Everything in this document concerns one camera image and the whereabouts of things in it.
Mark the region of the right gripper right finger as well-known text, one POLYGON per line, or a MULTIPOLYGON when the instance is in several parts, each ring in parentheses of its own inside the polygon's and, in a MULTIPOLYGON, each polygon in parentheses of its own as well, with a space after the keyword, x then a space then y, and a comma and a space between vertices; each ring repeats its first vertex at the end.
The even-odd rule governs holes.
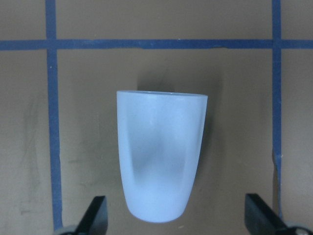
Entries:
POLYGON ((301 234, 301 228, 288 227, 256 193, 245 195, 245 226, 250 235, 301 234))

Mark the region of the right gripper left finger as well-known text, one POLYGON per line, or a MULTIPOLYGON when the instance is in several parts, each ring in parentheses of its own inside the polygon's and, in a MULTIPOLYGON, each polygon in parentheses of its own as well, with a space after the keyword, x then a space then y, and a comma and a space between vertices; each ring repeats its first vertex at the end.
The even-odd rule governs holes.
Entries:
POLYGON ((74 235, 105 235, 108 230, 108 210, 105 196, 93 198, 74 235))

